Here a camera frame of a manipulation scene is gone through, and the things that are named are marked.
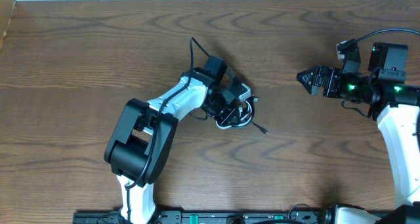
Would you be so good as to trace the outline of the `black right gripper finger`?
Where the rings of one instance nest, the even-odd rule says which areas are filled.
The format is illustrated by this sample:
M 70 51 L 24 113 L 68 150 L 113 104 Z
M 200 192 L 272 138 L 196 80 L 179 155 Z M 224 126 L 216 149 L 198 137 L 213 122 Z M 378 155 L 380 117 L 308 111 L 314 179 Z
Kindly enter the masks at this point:
M 297 81 L 300 83 L 316 83 L 320 67 L 312 67 L 297 74 Z
M 311 95 L 317 95 L 319 91 L 319 86 L 314 85 L 311 82 L 310 83 L 304 83 L 303 87 L 306 89 L 306 91 Z

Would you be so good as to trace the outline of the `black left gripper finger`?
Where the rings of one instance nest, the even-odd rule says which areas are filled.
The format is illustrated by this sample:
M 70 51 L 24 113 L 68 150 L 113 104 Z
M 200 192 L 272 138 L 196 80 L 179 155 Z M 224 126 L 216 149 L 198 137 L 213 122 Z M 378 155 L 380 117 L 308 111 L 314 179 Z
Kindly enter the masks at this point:
M 227 122 L 228 115 L 227 114 L 221 114 L 218 116 L 215 116 L 215 121 L 218 127 L 229 127 L 230 124 Z
M 223 127 L 239 125 L 242 121 L 241 120 L 242 112 L 243 112 L 242 106 L 235 107 L 235 109 L 232 109 L 231 112 L 229 112 L 226 115 L 226 117 L 222 120 L 221 125 Z

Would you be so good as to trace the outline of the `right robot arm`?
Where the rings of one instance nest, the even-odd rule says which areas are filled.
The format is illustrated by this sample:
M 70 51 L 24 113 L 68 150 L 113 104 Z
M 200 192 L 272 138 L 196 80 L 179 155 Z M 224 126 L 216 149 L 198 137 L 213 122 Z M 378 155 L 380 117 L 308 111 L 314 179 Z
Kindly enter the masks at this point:
M 369 75 L 360 73 L 360 53 L 355 43 L 337 45 L 343 67 L 315 66 L 297 74 L 311 94 L 322 88 L 328 98 L 366 103 L 365 115 L 377 122 L 387 146 L 395 190 L 395 209 L 378 217 L 350 204 L 325 209 L 320 223 L 419 222 L 419 88 L 406 85 L 408 46 L 375 42 Z

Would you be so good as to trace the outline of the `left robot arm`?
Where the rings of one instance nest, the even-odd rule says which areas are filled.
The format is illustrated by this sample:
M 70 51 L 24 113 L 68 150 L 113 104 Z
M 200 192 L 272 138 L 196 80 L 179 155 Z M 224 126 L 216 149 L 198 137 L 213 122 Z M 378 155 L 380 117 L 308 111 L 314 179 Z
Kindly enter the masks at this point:
M 148 223 L 156 210 L 154 183 L 160 176 L 179 122 L 200 108 L 219 127 L 241 125 L 240 104 L 251 90 L 234 76 L 227 87 L 221 81 L 228 73 L 222 59 L 210 56 L 203 68 L 183 72 L 178 83 L 162 96 L 142 102 L 127 102 L 104 152 L 104 160 L 119 181 L 125 223 Z

